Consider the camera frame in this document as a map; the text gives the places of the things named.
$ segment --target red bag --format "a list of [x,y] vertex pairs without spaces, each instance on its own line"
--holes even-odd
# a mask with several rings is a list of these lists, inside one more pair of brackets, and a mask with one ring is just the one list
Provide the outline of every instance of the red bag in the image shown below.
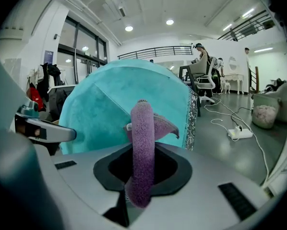
[[36,90],[34,87],[30,87],[29,91],[31,94],[31,100],[38,103],[38,111],[42,111],[42,109],[44,109],[44,105],[38,90]]

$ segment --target teal fabric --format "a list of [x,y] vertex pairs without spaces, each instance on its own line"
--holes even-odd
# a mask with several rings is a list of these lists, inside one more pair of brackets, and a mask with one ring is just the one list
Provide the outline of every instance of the teal fabric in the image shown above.
[[61,144],[63,154],[102,149],[128,142],[123,127],[131,121],[131,109],[147,100],[155,113],[180,131],[180,139],[168,134],[160,142],[183,147],[189,89],[165,67],[145,60],[111,62],[90,74],[67,98],[60,125],[74,128],[77,137]]

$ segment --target blue sign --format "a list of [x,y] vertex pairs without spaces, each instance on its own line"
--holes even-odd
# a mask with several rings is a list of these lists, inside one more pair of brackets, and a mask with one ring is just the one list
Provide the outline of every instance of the blue sign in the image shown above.
[[52,65],[53,64],[53,54],[54,52],[53,51],[45,51],[44,53],[44,62],[43,64],[45,63],[48,63],[49,65]]

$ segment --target black cap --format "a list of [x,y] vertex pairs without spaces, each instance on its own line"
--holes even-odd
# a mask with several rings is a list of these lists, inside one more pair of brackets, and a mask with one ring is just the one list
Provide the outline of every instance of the black cap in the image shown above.
[[200,43],[197,43],[196,45],[195,45],[195,48],[203,48],[203,45],[202,44],[200,44]]

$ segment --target black vent slot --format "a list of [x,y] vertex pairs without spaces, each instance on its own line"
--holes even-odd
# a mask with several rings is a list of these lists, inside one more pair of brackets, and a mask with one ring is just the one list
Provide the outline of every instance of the black vent slot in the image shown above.
[[60,169],[70,167],[72,165],[76,165],[76,162],[74,162],[73,160],[62,162],[62,163],[57,163],[57,164],[55,164],[55,167],[56,167],[56,169],[60,170]]
[[119,10],[120,10],[120,12],[121,12],[121,14],[122,14],[122,17],[125,17],[125,12],[124,12],[123,8],[121,8],[121,9],[119,9]]
[[246,199],[246,197],[232,183],[219,185],[218,188],[226,197],[240,220],[244,220],[251,216],[256,209]]

